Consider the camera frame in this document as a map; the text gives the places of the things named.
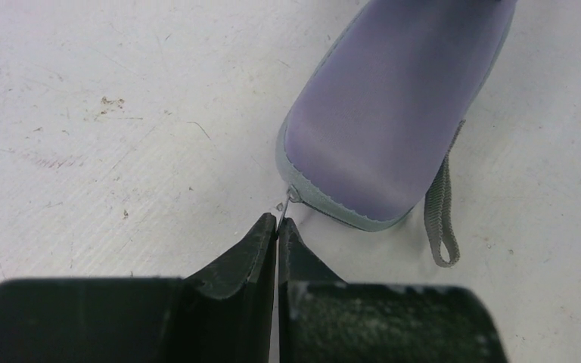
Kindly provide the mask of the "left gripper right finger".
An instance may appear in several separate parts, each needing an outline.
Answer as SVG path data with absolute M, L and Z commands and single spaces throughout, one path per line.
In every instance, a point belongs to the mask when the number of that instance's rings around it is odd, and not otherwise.
M 278 229 L 282 362 L 504 362 L 490 313 L 463 287 L 348 283 Z

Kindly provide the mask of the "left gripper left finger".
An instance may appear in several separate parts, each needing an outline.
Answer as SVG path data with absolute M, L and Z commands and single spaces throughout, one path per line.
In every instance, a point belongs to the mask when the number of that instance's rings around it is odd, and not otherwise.
M 265 362 L 276 220 L 186 278 L 0 283 L 0 362 Z

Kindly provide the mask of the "purple zippered umbrella case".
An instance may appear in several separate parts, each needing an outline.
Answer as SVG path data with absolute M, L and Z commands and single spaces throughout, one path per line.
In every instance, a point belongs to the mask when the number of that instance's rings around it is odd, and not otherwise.
M 291 202 L 383 231 L 418 203 L 435 263 L 455 265 L 450 151 L 508 36 L 514 1 L 370 1 L 281 125 Z

